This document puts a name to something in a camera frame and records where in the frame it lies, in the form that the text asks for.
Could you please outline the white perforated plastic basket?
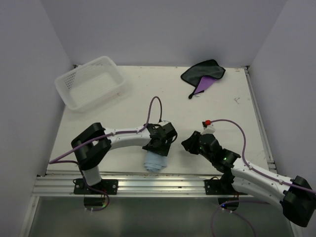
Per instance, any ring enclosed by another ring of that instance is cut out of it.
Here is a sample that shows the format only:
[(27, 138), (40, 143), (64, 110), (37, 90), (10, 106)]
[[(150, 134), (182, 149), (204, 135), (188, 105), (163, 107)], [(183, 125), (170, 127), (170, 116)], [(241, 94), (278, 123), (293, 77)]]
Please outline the white perforated plastic basket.
[(125, 83), (114, 61), (102, 56), (58, 77), (55, 87), (67, 108), (84, 112), (120, 93)]

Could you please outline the dark grey purple cloth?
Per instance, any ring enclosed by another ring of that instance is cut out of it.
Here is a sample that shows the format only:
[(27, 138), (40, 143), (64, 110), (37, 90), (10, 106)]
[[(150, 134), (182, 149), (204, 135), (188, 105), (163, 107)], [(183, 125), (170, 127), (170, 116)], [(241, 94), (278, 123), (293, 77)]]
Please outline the dark grey purple cloth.
[(219, 66), (216, 60), (211, 59), (191, 66), (181, 74), (180, 78), (194, 87), (193, 92), (188, 96), (192, 99), (193, 96), (204, 93), (215, 81), (222, 79), (225, 72), (225, 68)]

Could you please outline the aluminium mounting rail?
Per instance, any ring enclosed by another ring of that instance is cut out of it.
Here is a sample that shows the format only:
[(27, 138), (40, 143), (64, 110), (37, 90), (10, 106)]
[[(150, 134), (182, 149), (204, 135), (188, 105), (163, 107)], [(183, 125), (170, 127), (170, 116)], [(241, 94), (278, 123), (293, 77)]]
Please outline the aluminium mounting rail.
[[(49, 173), (36, 178), (32, 195), (38, 197), (74, 196), (74, 179), (80, 178), (78, 172)], [(151, 198), (202, 198), (205, 193), (204, 180), (212, 178), (205, 175), (145, 174), (145, 173), (107, 173), (103, 179), (118, 181), (117, 197)]]

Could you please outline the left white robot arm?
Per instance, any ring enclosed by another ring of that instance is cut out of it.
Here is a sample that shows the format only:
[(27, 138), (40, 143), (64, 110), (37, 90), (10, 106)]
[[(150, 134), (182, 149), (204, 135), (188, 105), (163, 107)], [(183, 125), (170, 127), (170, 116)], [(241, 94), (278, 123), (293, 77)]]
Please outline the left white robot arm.
[(104, 128), (96, 122), (78, 135), (71, 146), (86, 180), (85, 188), (92, 194), (102, 190), (98, 165), (108, 151), (139, 146), (143, 150), (166, 157), (177, 132), (171, 122), (148, 123), (137, 128)]

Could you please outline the light blue towel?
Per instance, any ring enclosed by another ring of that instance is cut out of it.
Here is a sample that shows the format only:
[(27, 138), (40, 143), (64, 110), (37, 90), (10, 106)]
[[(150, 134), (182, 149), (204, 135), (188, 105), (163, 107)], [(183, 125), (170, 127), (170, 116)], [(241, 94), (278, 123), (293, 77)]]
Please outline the light blue towel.
[(145, 161), (144, 161), (144, 168), (148, 172), (160, 172), (161, 170), (167, 167), (167, 157), (161, 156), (156, 153), (147, 152)]

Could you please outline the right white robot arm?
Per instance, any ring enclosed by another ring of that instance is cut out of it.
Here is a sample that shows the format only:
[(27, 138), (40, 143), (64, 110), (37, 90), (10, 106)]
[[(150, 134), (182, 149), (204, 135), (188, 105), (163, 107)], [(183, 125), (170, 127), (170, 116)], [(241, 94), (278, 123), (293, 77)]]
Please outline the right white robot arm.
[(316, 192), (301, 177), (289, 178), (262, 169), (239, 154), (222, 148), (213, 134), (195, 131), (182, 146), (190, 154), (206, 158), (222, 173), (220, 179), (205, 180), (205, 192), (251, 195), (277, 206), (292, 223), (306, 227), (316, 209)]

